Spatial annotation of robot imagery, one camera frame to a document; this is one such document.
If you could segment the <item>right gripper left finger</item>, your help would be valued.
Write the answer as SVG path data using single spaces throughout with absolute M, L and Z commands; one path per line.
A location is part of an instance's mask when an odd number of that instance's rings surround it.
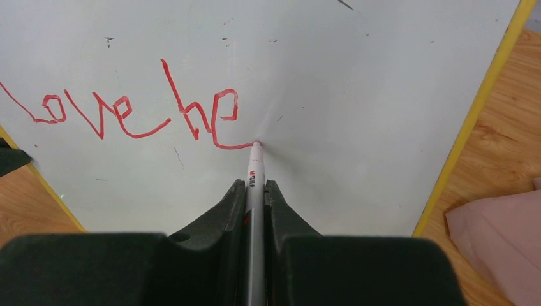
M 1 249 L 2 305 L 233 305 L 245 183 L 163 233 L 22 235 Z

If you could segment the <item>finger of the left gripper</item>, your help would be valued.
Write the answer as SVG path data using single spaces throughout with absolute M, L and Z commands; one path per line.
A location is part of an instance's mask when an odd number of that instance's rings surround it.
M 0 176 L 7 175 L 32 161 L 32 157 L 20 149 L 14 149 L 1 138 Z

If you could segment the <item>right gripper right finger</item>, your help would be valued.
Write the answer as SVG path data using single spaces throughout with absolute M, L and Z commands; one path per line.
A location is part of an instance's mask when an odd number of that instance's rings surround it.
M 269 305 L 465 305 L 443 250 L 422 238 L 326 236 L 265 185 Z

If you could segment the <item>red white marker pen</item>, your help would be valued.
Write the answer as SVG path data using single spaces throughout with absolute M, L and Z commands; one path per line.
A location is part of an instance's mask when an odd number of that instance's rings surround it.
M 246 187 L 246 257 L 244 272 L 244 305 L 265 305 L 265 226 L 264 226 L 265 167 L 263 148 L 255 141 L 249 155 Z

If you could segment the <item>yellow framed whiteboard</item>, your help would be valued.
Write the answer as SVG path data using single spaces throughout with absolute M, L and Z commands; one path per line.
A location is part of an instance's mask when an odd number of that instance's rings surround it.
M 265 176 L 411 235 L 534 1 L 2 1 L 1 127 L 88 231 L 171 233 Z

